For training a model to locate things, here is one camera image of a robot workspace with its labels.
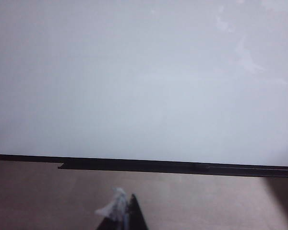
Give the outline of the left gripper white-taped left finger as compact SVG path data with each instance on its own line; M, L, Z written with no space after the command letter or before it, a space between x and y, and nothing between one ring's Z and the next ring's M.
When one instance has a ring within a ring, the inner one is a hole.
M104 220L109 220L115 224L115 230L129 229L129 213L126 192L120 188L113 188L114 195L111 201L102 208L95 211L96 215L102 216Z

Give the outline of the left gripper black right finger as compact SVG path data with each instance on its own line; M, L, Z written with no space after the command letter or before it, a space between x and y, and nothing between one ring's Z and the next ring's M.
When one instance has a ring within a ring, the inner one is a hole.
M130 230L149 230L135 194L129 200L128 214Z

